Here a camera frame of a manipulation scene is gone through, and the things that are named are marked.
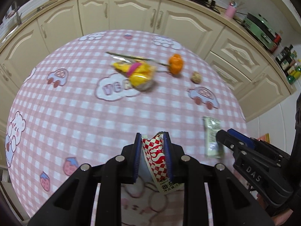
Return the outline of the person's hand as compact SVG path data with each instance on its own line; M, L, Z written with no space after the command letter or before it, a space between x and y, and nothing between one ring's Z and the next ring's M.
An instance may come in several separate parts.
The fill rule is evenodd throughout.
M272 221L274 225L301 226L300 210L293 211L292 209L286 209L280 214L273 216Z

